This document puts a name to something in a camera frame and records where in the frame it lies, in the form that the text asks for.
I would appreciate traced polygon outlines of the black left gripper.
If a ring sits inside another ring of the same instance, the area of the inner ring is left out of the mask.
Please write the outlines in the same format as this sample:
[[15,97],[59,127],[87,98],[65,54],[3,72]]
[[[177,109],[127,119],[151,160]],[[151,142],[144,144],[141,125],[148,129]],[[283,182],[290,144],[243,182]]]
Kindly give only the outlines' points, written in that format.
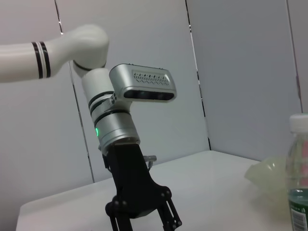
[[113,145],[107,161],[116,186],[116,195],[105,207],[114,231],[133,231],[130,218],[158,210],[164,231],[182,225],[167,187],[151,177],[139,145]]

